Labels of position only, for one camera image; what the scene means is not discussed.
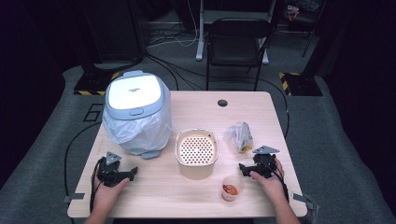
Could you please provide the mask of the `clear plastic cup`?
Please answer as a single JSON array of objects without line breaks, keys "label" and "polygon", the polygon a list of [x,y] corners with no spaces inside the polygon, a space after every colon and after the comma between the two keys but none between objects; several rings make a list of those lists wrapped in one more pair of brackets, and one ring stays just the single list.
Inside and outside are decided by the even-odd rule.
[{"label": "clear plastic cup", "polygon": [[221,196],[226,202],[234,201],[243,193],[245,184],[238,175],[228,175],[222,181]]}]

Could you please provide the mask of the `white grey-lidded trash bin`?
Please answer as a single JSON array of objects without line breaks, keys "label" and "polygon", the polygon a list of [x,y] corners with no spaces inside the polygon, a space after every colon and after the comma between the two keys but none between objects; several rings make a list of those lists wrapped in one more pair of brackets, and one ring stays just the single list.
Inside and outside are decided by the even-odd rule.
[{"label": "white grey-lidded trash bin", "polygon": [[[163,81],[153,74],[141,70],[125,72],[108,85],[105,108],[114,119],[142,119],[163,107],[167,92],[171,95]],[[149,160],[156,157],[142,158]]]}]

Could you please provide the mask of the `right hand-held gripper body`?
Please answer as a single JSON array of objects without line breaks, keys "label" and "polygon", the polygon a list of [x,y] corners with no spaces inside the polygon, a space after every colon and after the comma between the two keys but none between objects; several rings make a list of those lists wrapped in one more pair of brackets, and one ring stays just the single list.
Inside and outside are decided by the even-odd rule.
[{"label": "right hand-held gripper body", "polygon": [[278,152],[278,149],[268,146],[261,146],[254,149],[253,160],[256,163],[255,172],[265,178],[271,177],[276,172],[275,157]]}]

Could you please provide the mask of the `dark cabinet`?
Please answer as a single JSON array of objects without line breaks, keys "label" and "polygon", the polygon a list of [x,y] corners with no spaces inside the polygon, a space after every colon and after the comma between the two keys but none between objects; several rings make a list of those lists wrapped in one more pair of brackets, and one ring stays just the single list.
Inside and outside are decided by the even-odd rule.
[{"label": "dark cabinet", "polygon": [[145,51],[137,0],[78,0],[101,62],[138,62]]}]

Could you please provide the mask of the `white bin liner bag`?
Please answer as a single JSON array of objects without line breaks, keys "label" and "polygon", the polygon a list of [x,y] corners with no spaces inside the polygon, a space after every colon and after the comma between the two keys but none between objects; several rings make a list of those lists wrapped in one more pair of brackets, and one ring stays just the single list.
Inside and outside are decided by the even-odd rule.
[{"label": "white bin liner bag", "polygon": [[169,92],[164,99],[164,105],[157,113],[142,119],[114,119],[105,108],[103,125],[107,137],[131,154],[157,157],[167,145],[173,129]]}]

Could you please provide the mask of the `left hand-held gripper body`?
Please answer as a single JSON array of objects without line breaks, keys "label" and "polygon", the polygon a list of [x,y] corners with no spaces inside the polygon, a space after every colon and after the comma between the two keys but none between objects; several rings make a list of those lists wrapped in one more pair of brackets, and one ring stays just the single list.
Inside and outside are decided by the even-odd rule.
[{"label": "left hand-held gripper body", "polygon": [[99,160],[97,177],[105,186],[112,188],[129,177],[127,172],[119,171],[120,159],[121,156],[108,151],[106,156]]}]

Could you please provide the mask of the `person's left hand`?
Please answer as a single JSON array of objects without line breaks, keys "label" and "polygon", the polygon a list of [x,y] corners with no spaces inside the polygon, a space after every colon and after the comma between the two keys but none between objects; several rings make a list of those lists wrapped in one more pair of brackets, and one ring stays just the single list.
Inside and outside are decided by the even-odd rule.
[{"label": "person's left hand", "polygon": [[107,187],[98,178],[94,180],[93,214],[108,215],[121,191],[130,183],[128,178],[121,180],[115,187]]}]

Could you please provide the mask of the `clear plastic bag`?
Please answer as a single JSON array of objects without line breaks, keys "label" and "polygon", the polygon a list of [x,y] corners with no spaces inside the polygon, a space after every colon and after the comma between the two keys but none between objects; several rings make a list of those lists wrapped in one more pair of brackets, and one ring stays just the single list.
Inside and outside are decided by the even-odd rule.
[{"label": "clear plastic bag", "polygon": [[238,153],[245,153],[253,147],[253,138],[246,122],[237,122],[224,133],[225,142]]}]

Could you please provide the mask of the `grey metal table bracket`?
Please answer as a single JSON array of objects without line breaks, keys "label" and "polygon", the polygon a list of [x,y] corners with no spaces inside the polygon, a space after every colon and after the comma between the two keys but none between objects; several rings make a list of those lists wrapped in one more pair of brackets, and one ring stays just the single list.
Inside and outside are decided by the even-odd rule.
[{"label": "grey metal table bracket", "polygon": [[83,200],[84,193],[73,193],[72,195],[65,195],[63,198],[63,203],[71,203],[73,200]]},{"label": "grey metal table bracket", "polygon": [[298,193],[293,192],[291,194],[293,200],[304,203],[308,209],[313,210],[315,208],[314,203],[306,196],[300,195]]}]

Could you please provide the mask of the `black hazard-striped stand base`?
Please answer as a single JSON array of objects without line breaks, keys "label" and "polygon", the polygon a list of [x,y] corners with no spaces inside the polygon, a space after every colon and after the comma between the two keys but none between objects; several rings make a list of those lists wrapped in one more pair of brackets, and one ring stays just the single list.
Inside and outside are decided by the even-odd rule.
[{"label": "black hazard-striped stand base", "polygon": [[99,70],[93,74],[84,73],[74,88],[77,95],[104,95],[107,86],[118,76],[119,72]]},{"label": "black hazard-striped stand base", "polygon": [[299,73],[279,73],[282,88],[288,96],[322,96],[317,82],[312,77]]}]

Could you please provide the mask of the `black folding chair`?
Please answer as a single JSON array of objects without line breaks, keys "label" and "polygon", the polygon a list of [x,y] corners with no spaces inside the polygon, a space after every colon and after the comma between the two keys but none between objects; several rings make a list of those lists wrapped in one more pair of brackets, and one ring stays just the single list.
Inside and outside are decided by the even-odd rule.
[{"label": "black folding chair", "polygon": [[209,89],[210,67],[256,68],[253,90],[257,90],[262,59],[273,25],[264,19],[221,18],[208,29],[205,87]]}]

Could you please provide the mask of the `beige perforated strainer container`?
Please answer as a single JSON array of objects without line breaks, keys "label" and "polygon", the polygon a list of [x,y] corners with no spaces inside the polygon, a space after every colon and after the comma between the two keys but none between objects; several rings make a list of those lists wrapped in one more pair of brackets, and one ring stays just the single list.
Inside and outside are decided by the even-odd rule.
[{"label": "beige perforated strainer container", "polygon": [[205,129],[189,129],[177,135],[176,159],[180,172],[188,179],[201,180],[209,177],[219,157],[216,135]]}]

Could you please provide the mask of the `person's right hand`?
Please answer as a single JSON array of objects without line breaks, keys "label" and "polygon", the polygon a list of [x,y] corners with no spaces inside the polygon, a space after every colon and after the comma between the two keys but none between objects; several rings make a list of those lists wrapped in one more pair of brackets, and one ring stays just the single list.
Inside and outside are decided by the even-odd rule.
[{"label": "person's right hand", "polygon": [[253,179],[261,184],[263,192],[272,204],[273,201],[278,198],[285,198],[286,200],[288,200],[285,196],[285,191],[283,187],[284,171],[282,168],[282,164],[278,159],[275,159],[275,162],[276,172],[270,178],[265,178],[256,172],[251,175]]}]

